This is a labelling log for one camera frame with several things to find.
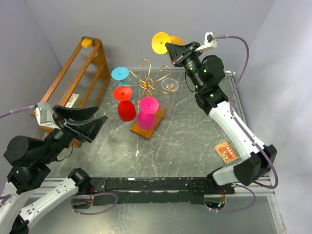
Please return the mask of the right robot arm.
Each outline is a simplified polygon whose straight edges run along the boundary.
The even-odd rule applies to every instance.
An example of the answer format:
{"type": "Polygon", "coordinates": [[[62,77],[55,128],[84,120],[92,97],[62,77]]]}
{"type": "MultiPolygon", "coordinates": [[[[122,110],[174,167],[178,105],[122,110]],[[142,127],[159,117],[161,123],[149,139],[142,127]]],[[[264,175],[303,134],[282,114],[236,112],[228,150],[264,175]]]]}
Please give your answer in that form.
{"type": "Polygon", "coordinates": [[[195,100],[198,106],[223,129],[242,160],[238,164],[221,167],[209,173],[208,191],[217,194],[226,184],[255,183],[273,169],[277,149],[272,144],[266,145],[248,129],[233,110],[229,98],[220,89],[219,83],[225,77],[222,60],[215,55],[200,60],[198,42],[193,41],[185,45],[166,42],[164,45],[172,65],[183,67],[185,75],[195,86],[195,100]]]}

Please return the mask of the magenta wine glass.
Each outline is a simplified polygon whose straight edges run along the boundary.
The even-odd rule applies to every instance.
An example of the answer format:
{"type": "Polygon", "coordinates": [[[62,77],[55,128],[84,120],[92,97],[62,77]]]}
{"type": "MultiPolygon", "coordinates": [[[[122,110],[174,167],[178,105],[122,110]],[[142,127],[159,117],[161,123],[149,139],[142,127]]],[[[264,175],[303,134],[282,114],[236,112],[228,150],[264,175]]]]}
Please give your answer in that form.
{"type": "Polygon", "coordinates": [[[154,97],[144,97],[139,102],[140,112],[137,118],[138,126],[143,130],[150,130],[156,121],[156,112],[159,109],[159,102],[154,97]]]}

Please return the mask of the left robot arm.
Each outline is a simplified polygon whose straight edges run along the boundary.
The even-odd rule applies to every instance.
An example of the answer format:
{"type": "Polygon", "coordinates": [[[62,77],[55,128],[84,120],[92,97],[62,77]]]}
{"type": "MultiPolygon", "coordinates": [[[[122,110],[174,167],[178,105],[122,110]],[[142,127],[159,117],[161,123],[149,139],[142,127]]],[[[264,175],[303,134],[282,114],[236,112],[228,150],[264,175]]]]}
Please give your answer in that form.
{"type": "Polygon", "coordinates": [[[0,197],[0,232],[2,234],[27,234],[29,230],[54,207],[73,195],[91,192],[91,178],[81,168],[73,169],[55,189],[25,207],[51,170],[48,164],[57,161],[63,149],[73,139],[93,142],[108,119],[102,114],[95,117],[97,106],[66,108],[50,107],[39,102],[30,107],[35,111],[38,125],[48,125],[53,130],[44,139],[16,136],[9,142],[4,158],[12,166],[0,197]]]}

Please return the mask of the yellow wine glass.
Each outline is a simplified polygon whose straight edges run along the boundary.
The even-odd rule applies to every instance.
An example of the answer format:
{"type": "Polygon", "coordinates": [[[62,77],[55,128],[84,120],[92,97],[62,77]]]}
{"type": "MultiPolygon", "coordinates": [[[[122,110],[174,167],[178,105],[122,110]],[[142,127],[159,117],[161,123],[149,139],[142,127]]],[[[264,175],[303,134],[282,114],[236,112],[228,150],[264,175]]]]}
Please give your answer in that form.
{"type": "Polygon", "coordinates": [[[165,32],[156,33],[151,41],[152,49],[155,53],[163,55],[168,53],[166,43],[173,43],[177,45],[184,45],[184,40],[178,36],[170,36],[165,32]]]}

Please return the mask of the blue wine glass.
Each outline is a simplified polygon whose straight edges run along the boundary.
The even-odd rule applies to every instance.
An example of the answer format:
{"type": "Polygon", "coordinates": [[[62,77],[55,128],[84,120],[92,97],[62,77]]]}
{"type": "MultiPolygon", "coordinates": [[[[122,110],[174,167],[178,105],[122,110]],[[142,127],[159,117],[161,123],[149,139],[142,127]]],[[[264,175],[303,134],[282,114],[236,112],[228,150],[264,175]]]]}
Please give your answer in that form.
{"type": "Polygon", "coordinates": [[[126,81],[128,75],[128,68],[123,66],[116,67],[111,72],[111,77],[114,80],[119,81],[117,88],[113,92],[114,98],[118,101],[125,101],[126,98],[128,98],[129,101],[133,101],[135,99],[134,88],[130,86],[130,82],[126,81]]]}

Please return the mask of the red wine glass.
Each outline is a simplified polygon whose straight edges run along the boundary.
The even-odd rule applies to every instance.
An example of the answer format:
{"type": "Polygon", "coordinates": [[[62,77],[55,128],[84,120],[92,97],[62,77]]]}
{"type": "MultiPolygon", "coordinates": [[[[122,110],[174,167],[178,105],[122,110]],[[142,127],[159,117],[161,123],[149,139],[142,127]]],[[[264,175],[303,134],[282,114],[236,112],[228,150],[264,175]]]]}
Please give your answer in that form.
{"type": "Polygon", "coordinates": [[[133,95],[132,89],[128,86],[120,86],[114,90],[113,95],[119,101],[117,107],[119,118],[125,122],[132,121],[137,115],[135,105],[130,100],[133,95]]]}

